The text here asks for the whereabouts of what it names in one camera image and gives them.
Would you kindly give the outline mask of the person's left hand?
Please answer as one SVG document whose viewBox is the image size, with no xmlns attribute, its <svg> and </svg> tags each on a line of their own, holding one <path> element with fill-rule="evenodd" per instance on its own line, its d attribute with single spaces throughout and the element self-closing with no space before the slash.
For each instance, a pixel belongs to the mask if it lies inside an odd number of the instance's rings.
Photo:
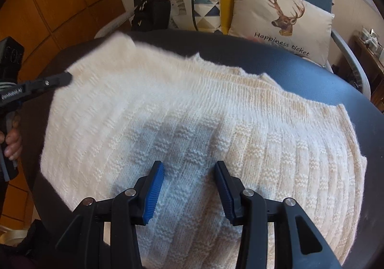
<svg viewBox="0 0 384 269">
<path fill-rule="evenodd" d="M 4 156 L 11 161 L 15 161 L 21 155 L 22 137 L 19 130 L 20 120 L 20 116 L 16 115 L 12 120 L 12 129 L 7 135 L 1 132 L 1 144 L 6 142 Z"/>
</svg>

